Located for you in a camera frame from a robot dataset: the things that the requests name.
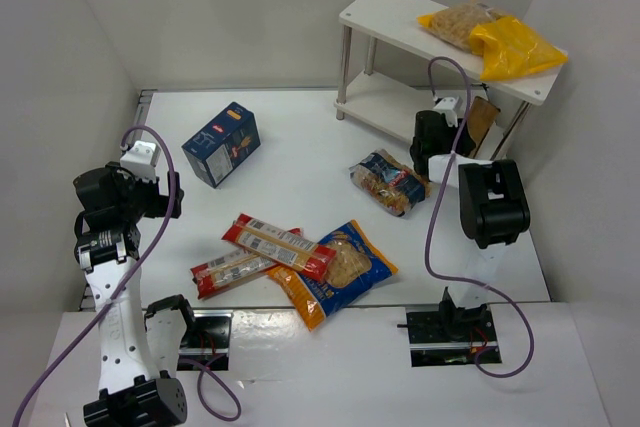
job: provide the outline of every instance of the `shelf top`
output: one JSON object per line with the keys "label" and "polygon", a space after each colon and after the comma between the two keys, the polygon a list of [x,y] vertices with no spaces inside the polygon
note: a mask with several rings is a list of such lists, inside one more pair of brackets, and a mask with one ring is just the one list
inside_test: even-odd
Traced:
{"label": "shelf top", "polygon": [[[482,73],[481,57],[462,52],[430,35],[416,20],[421,15],[446,8],[446,5],[431,0],[356,0],[340,13],[340,23],[424,59],[441,55],[451,57],[462,65],[469,77],[477,80]],[[441,65],[454,69],[449,63],[443,62]],[[487,84],[521,100],[540,105],[549,95],[561,67],[517,80]]]}

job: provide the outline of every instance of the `red pasta package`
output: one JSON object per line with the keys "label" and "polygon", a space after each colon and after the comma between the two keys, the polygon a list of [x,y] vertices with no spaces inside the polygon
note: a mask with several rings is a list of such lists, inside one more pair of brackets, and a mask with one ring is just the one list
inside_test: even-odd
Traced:
{"label": "red pasta package", "polygon": [[336,256],[336,251],[329,247],[246,214],[240,214],[222,238],[318,282],[324,279],[329,263]]}
{"label": "red pasta package", "polygon": [[[291,233],[301,234],[301,229],[290,230]],[[239,283],[251,275],[278,266],[277,262],[245,249],[234,250],[230,254],[213,259],[206,264],[200,264],[191,269],[193,282],[198,286],[198,299],[205,299],[231,284]]]}

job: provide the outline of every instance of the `white floor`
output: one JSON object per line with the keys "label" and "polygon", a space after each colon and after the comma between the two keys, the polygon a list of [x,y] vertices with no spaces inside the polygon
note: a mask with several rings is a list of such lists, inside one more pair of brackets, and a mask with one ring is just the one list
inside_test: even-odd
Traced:
{"label": "white floor", "polygon": [[[399,307],[348,309],[310,334],[294,311],[237,311],[229,372],[221,376],[243,406],[238,426],[252,427],[604,427],[609,425],[566,304],[523,305],[536,334],[528,370],[513,379],[488,379],[474,366],[411,368]],[[505,372],[527,353],[515,311],[493,314]],[[52,351],[57,355],[89,321],[65,314]],[[52,374],[38,397],[31,427],[82,422],[82,405],[95,400],[100,372],[97,331]],[[219,425],[201,407],[196,374],[181,372],[188,399],[185,426]],[[205,392],[218,409],[233,404],[215,384]]]}

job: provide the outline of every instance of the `lower shelf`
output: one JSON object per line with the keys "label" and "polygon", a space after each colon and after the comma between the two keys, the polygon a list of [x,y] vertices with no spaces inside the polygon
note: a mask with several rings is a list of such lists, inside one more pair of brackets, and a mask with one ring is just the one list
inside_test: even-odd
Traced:
{"label": "lower shelf", "polygon": [[[461,90],[438,90],[439,96],[461,95]],[[473,94],[486,98],[483,89],[474,89]],[[334,104],[339,111],[371,125],[386,134],[411,144],[416,113],[434,107],[429,90],[416,90],[374,72],[360,72],[347,87],[347,101]],[[502,139],[503,129],[494,125],[487,134],[478,153],[479,159],[489,159]]]}

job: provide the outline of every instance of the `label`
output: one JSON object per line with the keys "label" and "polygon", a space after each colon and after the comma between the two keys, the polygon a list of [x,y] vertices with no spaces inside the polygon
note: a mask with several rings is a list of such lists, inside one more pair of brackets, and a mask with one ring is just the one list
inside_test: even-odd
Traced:
{"label": "label", "polygon": [[406,195],[412,207],[423,201],[426,196],[424,185],[418,179],[407,170],[397,168],[377,152],[370,154],[358,165],[376,175],[382,182],[388,184],[390,188],[392,187]]}
{"label": "label", "polygon": [[278,240],[281,240],[282,242],[285,242],[290,246],[295,247],[297,250],[311,252],[316,246],[314,242],[310,242],[307,239],[303,239],[299,235],[295,235],[295,234],[292,234],[291,232],[278,229],[273,225],[266,224],[256,219],[250,220],[247,223],[247,227],[254,230],[259,230],[261,232],[265,232],[269,234],[269,236],[275,237]]}
{"label": "label", "polygon": [[231,159],[229,158],[226,146],[221,145],[218,147],[207,159],[207,165],[209,166],[214,182],[216,184],[222,182],[222,179],[224,179],[229,172],[233,170],[233,165],[231,164]]}
{"label": "label", "polygon": [[232,266],[222,267],[211,272],[216,288],[224,287],[225,285],[242,279],[243,277],[248,277],[256,272],[260,272],[276,265],[276,262],[273,262],[272,260],[257,257],[255,254],[248,254],[252,259]]}
{"label": "label", "polygon": [[242,232],[240,237],[238,237],[237,243],[242,245],[243,247],[247,247],[253,251],[258,252],[265,257],[269,257],[270,259],[284,264],[287,267],[293,267],[295,265],[296,259],[298,258],[298,254],[293,250],[274,244],[269,240],[261,239],[260,237],[257,237],[250,232]]}

